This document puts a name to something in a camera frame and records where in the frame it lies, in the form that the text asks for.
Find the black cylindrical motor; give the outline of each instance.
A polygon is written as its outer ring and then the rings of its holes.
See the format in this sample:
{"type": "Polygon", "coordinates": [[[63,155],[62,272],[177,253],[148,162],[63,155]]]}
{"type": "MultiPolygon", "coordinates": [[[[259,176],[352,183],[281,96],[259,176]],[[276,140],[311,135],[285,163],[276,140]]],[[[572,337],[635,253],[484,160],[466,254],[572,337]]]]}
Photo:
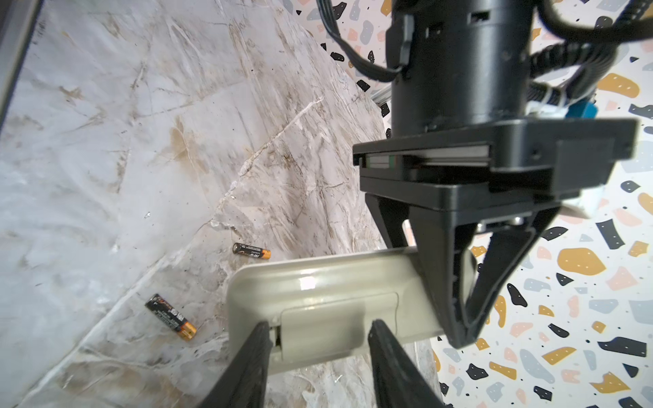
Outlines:
{"type": "Polygon", "coordinates": [[[395,0],[393,21],[412,14],[415,34],[392,83],[392,137],[523,116],[533,9],[532,0],[395,0]]]}

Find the aa battery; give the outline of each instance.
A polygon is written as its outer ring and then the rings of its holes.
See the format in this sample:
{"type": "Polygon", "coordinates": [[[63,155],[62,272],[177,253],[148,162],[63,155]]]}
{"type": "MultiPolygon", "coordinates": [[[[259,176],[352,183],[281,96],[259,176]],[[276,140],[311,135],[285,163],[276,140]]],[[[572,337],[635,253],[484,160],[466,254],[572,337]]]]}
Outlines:
{"type": "Polygon", "coordinates": [[[267,249],[253,247],[251,245],[245,245],[244,243],[238,243],[238,242],[234,244],[231,250],[233,251],[233,253],[239,255],[245,255],[247,257],[252,257],[252,258],[270,259],[270,257],[272,256],[272,253],[269,252],[267,249]]]}
{"type": "Polygon", "coordinates": [[[184,340],[190,340],[197,333],[197,329],[186,318],[170,305],[164,298],[160,297],[158,293],[147,303],[145,307],[152,313],[157,315],[159,319],[164,322],[169,328],[173,329],[184,340]]]}

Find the white marble surface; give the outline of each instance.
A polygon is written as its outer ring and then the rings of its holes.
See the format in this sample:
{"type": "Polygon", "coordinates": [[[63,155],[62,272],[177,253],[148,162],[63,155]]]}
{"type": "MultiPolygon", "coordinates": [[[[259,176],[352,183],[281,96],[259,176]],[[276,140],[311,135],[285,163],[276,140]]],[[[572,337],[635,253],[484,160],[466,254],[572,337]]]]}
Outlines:
{"type": "MultiPolygon", "coordinates": [[[[2,406],[194,406],[229,359],[229,278],[256,262],[233,242],[382,246],[351,166],[378,108],[273,2],[45,2],[0,135],[2,406]],[[145,309],[155,292],[193,340],[145,309]]],[[[368,357],[268,382],[271,407],[373,403],[368,357]]]]}

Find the beige plastic object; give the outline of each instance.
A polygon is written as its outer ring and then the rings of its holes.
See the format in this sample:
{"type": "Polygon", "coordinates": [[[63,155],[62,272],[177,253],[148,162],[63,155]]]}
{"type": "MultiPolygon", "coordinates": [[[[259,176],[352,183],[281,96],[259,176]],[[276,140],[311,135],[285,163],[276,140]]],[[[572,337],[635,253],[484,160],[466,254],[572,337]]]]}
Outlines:
{"type": "MultiPolygon", "coordinates": [[[[227,292],[232,355],[260,321],[271,327],[269,374],[365,353],[374,319],[400,343],[438,336],[415,265],[415,248],[402,248],[245,266],[227,292]]],[[[470,261],[467,293],[474,270],[470,261]]]]}

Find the terrazzo wall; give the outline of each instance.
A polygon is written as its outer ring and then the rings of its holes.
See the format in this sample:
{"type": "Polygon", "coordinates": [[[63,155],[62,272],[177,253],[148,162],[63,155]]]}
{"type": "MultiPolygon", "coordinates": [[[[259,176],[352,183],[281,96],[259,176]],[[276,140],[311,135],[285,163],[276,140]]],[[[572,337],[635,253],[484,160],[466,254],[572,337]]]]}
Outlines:
{"type": "MultiPolygon", "coordinates": [[[[569,22],[604,26],[626,0],[555,3],[569,22]]],[[[363,90],[383,87],[357,73],[327,38],[314,0],[283,4],[363,90]]],[[[343,37],[384,63],[390,0],[341,2],[334,10],[343,37]]],[[[560,41],[537,20],[532,37],[533,51],[560,41]]],[[[559,84],[572,74],[541,79],[559,84]]],[[[553,222],[502,291],[475,345],[454,350],[445,338],[432,340],[441,390],[454,407],[653,407],[653,40],[620,47],[596,102],[599,116],[639,119],[637,157],[615,166],[593,219],[553,222]]],[[[389,129],[390,109],[381,110],[389,129]]],[[[488,242],[489,236],[474,241],[479,262],[488,242]]]]}

